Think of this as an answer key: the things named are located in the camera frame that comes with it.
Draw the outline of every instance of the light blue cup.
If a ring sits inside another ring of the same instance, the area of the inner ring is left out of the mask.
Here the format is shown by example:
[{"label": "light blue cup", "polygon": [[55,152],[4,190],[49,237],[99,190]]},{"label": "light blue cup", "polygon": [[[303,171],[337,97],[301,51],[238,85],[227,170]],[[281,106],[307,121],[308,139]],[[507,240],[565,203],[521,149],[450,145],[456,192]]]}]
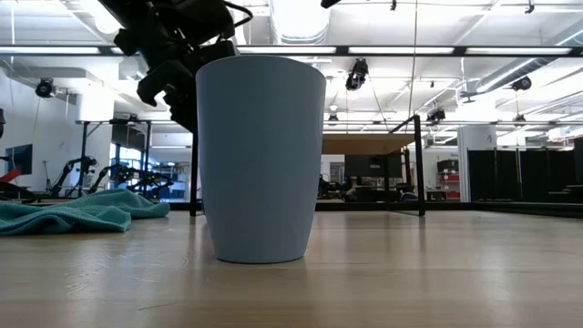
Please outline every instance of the light blue cup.
[{"label": "light blue cup", "polygon": [[285,57],[236,56],[196,79],[202,198],[216,256],[301,258],[318,193],[324,76]]}]

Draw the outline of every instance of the teal towel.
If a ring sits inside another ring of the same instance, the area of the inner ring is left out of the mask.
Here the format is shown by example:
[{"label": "teal towel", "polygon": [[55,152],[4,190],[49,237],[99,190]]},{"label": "teal towel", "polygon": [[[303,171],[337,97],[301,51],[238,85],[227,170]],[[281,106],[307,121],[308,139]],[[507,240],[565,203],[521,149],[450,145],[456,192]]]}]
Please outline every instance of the teal towel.
[{"label": "teal towel", "polygon": [[169,211],[167,203],[153,204],[123,189],[104,190],[46,207],[0,203],[0,235],[124,232],[132,219],[160,218]]}]

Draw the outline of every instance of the pipe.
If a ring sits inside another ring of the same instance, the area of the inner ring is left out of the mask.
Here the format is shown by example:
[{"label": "pipe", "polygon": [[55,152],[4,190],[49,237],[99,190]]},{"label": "pipe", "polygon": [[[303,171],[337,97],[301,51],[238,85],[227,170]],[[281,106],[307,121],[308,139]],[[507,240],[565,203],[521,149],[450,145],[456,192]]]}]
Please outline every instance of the pipe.
[{"label": "pipe", "polygon": [[[549,46],[581,46],[583,45],[583,20],[546,42]],[[555,57],[517,59],[498,69],[493,74],[483,77],[476,84],[474,92],[467,92],[466,97],[481,95],[507,86],[528,74],[558,60]]]}]

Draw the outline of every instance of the table surface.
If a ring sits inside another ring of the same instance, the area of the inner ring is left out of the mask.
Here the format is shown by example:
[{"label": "table surface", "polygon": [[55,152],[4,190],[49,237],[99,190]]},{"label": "table surface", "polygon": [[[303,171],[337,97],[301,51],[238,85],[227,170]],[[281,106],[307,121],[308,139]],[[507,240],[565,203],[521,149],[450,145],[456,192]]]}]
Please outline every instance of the table surface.
[{"label": "table surface", "polygon": [[581,327],[583,221],[316,214],[306,256],[213,256],[204,217],[0,238],[2,327]]}]

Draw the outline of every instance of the ceiling duct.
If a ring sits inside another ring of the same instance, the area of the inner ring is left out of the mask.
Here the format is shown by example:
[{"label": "ceiling duct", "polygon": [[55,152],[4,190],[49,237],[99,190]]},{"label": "ceiling duct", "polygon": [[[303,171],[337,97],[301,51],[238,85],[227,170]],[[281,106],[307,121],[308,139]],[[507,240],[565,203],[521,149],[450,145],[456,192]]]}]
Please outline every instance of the ceiling duct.
[{"label": "ceiling duct", "polygon": [[[582,46],[583,45],[583,21],[580,21],[567,30],[546,42],[548,46]],[[475,96],[494,91],[508,86],[528,74],[545,67],[558,60],[554,57],[517,59],[512,63],[498,69],[487,77],[483,77],[476,83],[473,92],[468,91],[466,96]]]},{"label": "ceiling duct", "polygon": [[314,0],[270,0],[274,44],[322,44],[330,24],[330,10]]}]

